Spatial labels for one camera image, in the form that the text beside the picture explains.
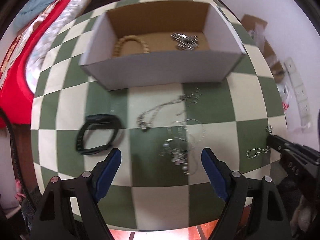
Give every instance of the pillow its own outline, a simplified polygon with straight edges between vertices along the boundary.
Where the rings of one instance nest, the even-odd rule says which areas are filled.
[[[54,1],[55,0],[29,0],[13,20],[16,31],[21,30]]]

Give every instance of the wooden floor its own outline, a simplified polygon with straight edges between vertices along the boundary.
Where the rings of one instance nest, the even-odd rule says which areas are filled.
[[[95,8],[101,7],[111,2],[119,0],[92,0],[88,5],[84,13],[90,12]],[[30,126],[29,125],[15,125],[14,131],[17,139],[18,147],[18,156],[20,160],[20,165],[22,169],[22,174],[25,180],[25,184],[29,190],[33,189],[37,185],[35,171],[33,168],[32,161],[32,151],[31,151],[31,136],[30,136]],[[203,235],[206,239],[212,233],[212,230],[216,226],[217,220],[210,223],[201,225]],[[127,240],[129,239],[130,232],[111,230],[113,236],[116,240]],[[175,240],[203,240],[200,238],[198,229],[196,227],[190,227],[185,229],[161,231],[161,232],[138,232],[135,234],[134,239],[166,239],[170,240],[171,238]]]

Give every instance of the bangle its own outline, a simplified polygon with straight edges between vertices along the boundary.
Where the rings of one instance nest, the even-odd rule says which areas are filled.
[[[138,36],[135,35],[128,35],[128,36],[124,36],[123,38],[120,38],[116,44],[115,44],[115,48],[113,50],[113,57],[119,57],[120,56],[120,49],[122,47],[122,45],[127,42],[127,41],[137,41],[139,42],[142,47],[143,47],[143,53],[150,53],[150,49],[148,44],[146,44],[146,42],[144,40],[142,40],[141,38],[139,38]]]

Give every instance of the blue gripper pad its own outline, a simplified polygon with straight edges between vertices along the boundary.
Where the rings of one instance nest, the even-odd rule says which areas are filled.
[[[107,165],[103,168],[103,170],[100,171],[100,176],[96,181],[95,192],[93,193],[93,199],[95,200],[95,202],[100,201],[100,199],[106,196],[111,182],[113,181],[113,178],[115,177],[116,172],[120,166],[121,151],[117,148],[113,148],[109,154],[111,154],[112,152],[112,157],[108,160]]]
[[[208,178],[213,186],[214,191],[216,192],[219,198],[222,198],[225,202],[228,200],[228,189],[227,183],[223,178],[219,168],[217,167],[217,163],[214,162],[213,158],[216,158],[213,152],[205,148],[202,150],[201,153],[201,162],[202,166],[205,169],[205,172],[208,175]]]

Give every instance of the green and white checkered tablecloth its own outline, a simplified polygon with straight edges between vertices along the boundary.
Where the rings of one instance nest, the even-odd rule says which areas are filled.
[[[281,99],[259,49],[239,21],[217,0],[193,0],[217,6],[241,38],[247,55],[222,83],[169,84],[107,91],[79,67],[78,62],[92,37],[97,17],[115,7],[155,0],[122,0],[97,8],[59,32],[41,69],[32,108],[32,152],[41,193],[52,176],[78,177],[91,171],[108,152],[81,156],[75,150],[76,134],[90,114],[117,115],[123,124],[116,145],[122,152],[121,166],[105,198],[98,203],[110,228],[126,230],[169,230],[185,228],[219,218],[224,203],[214,193],[201,165],[200,154],[210,147],[231,170],[261,179],[280,178],[279,156],[275,152],[249,160],[246,150],[266,147],[268,124],[284,136],[286,122]],[[184,103],[164,107],[143,133],[138,129],[138,114],[160,103],[191,93],[198,87],[198,104]],[[192,176],[185,176],[171,157],[160,156],[170,136],[167,126],[185,118],[204,124],[204,140],[195,149],[196,162],[189,158]],[[188,123],[188,130],[200,136],[201,126]],[[109,131],[94,132],[87,147],[104,143]],[[71,198],[75,218],[80,212]]]

